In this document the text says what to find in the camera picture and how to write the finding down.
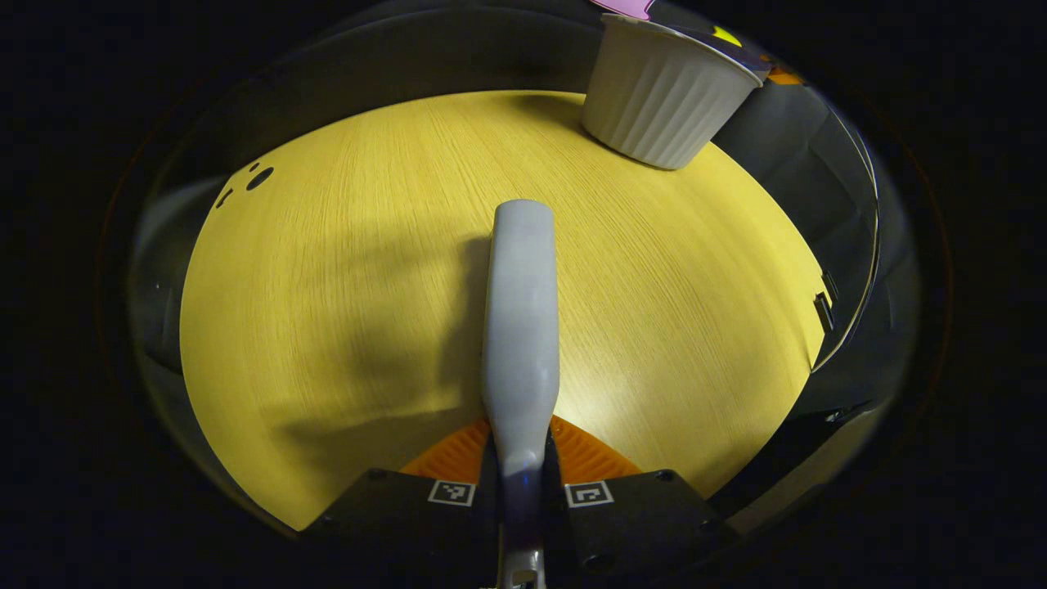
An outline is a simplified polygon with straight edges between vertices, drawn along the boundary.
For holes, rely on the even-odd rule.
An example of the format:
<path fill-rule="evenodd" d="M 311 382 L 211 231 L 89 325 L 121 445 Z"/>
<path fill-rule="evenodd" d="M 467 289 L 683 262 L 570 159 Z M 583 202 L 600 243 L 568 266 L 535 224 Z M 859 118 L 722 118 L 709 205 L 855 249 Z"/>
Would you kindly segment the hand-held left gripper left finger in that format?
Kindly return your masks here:
<path fill-rule="evenodd" d="M 365 575 L 494 575 L 498 469 L 477 420 L 400 470 L 371 467 L 300 534 Z"/>

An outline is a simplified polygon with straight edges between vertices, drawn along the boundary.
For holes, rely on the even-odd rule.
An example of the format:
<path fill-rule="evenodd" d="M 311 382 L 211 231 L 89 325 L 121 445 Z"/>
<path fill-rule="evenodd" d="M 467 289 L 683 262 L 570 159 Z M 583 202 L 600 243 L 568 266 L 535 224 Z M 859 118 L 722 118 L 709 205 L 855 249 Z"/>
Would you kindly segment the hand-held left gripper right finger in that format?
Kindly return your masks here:
<path fill-rule="evenodd" d="M 549 579 L 689 579 L 738 533 L 675 470 L 644 472 L 554 417 L 542 512 Z"/>

